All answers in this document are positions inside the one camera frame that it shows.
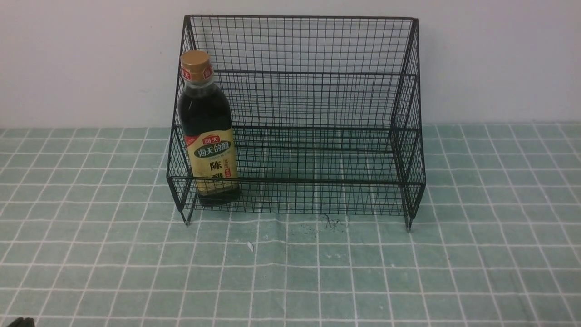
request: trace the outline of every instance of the black object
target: black object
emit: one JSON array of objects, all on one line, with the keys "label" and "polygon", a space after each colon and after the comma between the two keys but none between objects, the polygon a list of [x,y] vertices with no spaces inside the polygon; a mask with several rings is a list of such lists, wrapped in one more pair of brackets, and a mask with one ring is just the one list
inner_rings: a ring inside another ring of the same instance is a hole
[{"label": "black object", "polygon": [[7,327],[34,327],[34,319],[32,318],[23,318],[19,317],[16,318],[13,322],[10,323]]},{"label": "black object", "polygon": [[[409,229],[426,186],[418,37],[413,18],[185,16],[180,54],[209,53],[232,108],[242,196],[212,209],[403,214]],[[174,106],[167,181],[186,224],[193,180]]]}]

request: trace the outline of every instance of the white wall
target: white wall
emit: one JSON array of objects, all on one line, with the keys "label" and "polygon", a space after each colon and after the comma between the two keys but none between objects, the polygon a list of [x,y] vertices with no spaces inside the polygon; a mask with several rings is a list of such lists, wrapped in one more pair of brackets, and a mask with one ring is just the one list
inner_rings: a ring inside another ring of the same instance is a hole
[{"label": "white wall", "polygon": [[2,0],[0,126],[169,125],[187,13],[418,17],[424,122],[581,120],[579,0]]}]

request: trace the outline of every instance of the bottle label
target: bottle label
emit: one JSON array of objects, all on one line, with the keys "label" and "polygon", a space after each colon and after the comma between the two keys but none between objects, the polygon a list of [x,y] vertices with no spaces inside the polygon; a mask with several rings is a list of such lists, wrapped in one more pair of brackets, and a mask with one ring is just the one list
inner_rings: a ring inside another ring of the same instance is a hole
[{"label": "bottle label", "polygon": [[215,179],[196,181],[201,195],[220,193],[238,186],[236,181],[223,180],[238,178],[234,131],[231,128],[184,138],[193,176]]}]

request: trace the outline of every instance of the vinegar bottle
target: vinegar bottle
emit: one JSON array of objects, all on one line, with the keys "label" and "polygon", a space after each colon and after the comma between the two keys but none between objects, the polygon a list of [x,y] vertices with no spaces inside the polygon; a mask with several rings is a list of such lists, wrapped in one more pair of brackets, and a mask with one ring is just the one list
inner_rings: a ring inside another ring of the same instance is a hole
[{"label": "vinegar bottle", "polygon": [[178,114],[203,207],[223,205],[240,197],[236,179],[236,150],[230,106],[213,81],[207,53],[198,50],[180,57],[185,90],[178,100]]}]

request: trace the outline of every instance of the rack leg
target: rack leg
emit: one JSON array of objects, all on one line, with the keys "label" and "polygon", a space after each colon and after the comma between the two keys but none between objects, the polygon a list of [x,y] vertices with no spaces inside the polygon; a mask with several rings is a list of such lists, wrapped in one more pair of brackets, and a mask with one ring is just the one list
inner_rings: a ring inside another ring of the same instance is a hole
[{"label": "rack leg", "polygon": [[184,210],[180,210],[180,215],[182,216],[182,220],[184,221],[184,224],[185,224],[186,226],[188,226],[188,225],[189,225],[189,222],[188,222],[188,220],[186,220],[186,218],[185,218],[185,215],[184,215]]}]

